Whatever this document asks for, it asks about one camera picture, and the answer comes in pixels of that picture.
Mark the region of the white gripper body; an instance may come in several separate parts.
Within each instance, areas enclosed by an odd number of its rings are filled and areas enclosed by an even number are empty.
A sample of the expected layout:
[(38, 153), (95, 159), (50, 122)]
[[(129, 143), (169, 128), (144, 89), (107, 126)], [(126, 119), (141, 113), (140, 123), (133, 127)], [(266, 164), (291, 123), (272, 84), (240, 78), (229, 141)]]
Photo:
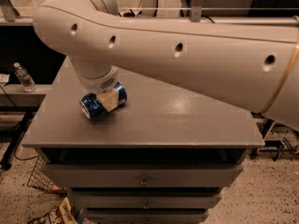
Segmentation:
[(81, 85), (87, 90), (95, 93), (103, 93), (115, 87), (119, 82), (118, 68), (112, 65), (97, 66), (91, 69), (84, 67), (76, 71)]

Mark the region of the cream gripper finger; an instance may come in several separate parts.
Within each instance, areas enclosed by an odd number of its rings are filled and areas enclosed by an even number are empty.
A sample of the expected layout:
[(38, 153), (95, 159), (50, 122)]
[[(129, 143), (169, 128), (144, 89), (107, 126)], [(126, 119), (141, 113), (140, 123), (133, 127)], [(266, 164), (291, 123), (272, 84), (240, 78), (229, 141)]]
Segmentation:
[(112, 89), (97, 95), (97, 99), (107, 112), (112, 111), (118, 106), (119, 92)]

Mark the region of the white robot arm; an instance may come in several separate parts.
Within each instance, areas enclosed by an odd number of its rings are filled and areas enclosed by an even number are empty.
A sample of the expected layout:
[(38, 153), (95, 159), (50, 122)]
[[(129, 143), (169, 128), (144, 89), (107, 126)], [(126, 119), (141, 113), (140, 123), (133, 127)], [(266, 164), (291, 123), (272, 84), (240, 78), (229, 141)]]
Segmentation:
[(299, 131), (299, 28), (128, 18), (116, 0), (46, 0), (39, 39), (98, 90), (117, 68), (260, 113)]

